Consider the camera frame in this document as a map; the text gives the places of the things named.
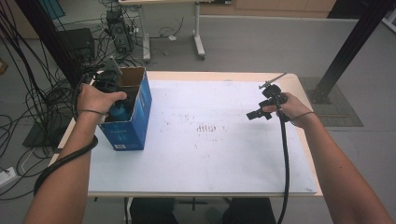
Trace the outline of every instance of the white desk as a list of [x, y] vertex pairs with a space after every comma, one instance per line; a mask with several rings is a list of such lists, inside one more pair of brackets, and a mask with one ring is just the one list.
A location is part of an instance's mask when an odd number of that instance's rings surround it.
[[119, 3], [124, 6], [135, 6], [138, 11], [140, 18], [140, 26], [143, 34], [143, 60], [148, 62], [150, 60], [149, 51], [149, 34], [146, 32], [145, 14], [143, 11], [143, 5], [145, 4], [167, 4], [167, 3], [194, 3], [195, 4], [195, 29], [192, 31], [195, 46], [198, 51], [198, 55], [204, 60], [205, 51], [202, 44], [201, 36], [199, 34], [199, 14], [200, 4], [199, 2], [211, 2], [213, 0], [119, 0]]
[[[146, 147], [114, 151], [97, 129], [89, 195], [281, 196], [279, 121], [246, 117], [264, 100], [259, 84], [277, 75], [148, 71], [153, 101]], [[309, 105], [297, 76], [277, 83]], [[304, 132], [288, 123], [287, 135], [290, 196], [321, 195]]]

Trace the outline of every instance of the floor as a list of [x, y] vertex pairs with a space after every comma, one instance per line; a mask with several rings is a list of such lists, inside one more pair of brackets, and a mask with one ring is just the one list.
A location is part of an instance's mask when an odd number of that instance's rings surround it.
[[[332, 59], [356, 24], [354, 20], [305, 20], [251, 17], [201, 18], [201, 37], [206, 57], [196, 55], [191, 38], [192, 20], [184, 20], [176, 41], [167, 38], [151, 39], [151, 61], [148, 70], [160, 71], [214, 71], [214, 72], [283, 72], [299, 77], [322, 77]], [[30, 45], [41, 52], [39, 43]], [[10, 63], [0, 76], [0, 114], [16, 119], [26, 110], [26, 88], [21, 83], [15, 65], [0, 44], [0, 54]], [[363, 127], [327, 128], [337, 144], [355, 163], [373, 187], [390, 214], [396, 219], [396, 34], [379, 24], [357, 57], [345, 71], [337, 86], [348, 99], [363, 123]], [[39, 65], [31, 66], [39, 70]], [[16, 62], [21, 66], [17, 56]], [[56, 64], [49, 59], [49, 67]], [[35, 73], [38, 85], [46, 87], [44, 78]], [[0, 119], [0, 125], [6, 121]], [[25, 136], [33, 121], [22, 119], [10, 140], [7, 152], [0, 157], [0, 166], [28, 169], [39, 161], [29, 148], [24, 147]], [[32, 173], [45, 167], [48, 160], [39, 163]], [[32, 189], [35, 177], [22, 178], [10, 192], [0, 189], [0, 217], [3, 223], [21, 223], [32, 194], [14, 200]], [[179, 223], [216, 223], [227, 204], [222, 199], [203, 198], [207, 205], [177, 204], [175, 215]], [[282, 200], [273, 198], [276, 218]], [[122, 198], [89, 198], [84, 223], [122, 223]], [[290, 198], [284, 223], [332, 223], [326, 204], [321, 197]]]

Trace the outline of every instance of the cardboard box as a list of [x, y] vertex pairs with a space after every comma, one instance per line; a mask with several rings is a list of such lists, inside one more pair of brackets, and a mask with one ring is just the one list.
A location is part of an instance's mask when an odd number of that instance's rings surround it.
[[135, 95], [132, 116], [126, 121], [106, 119], [99, 127], [115, 150], [143, 150], [152, 101], [146, 69], [137, 67], [120, 70], [120, 90], [127, 92], [130, 97]]

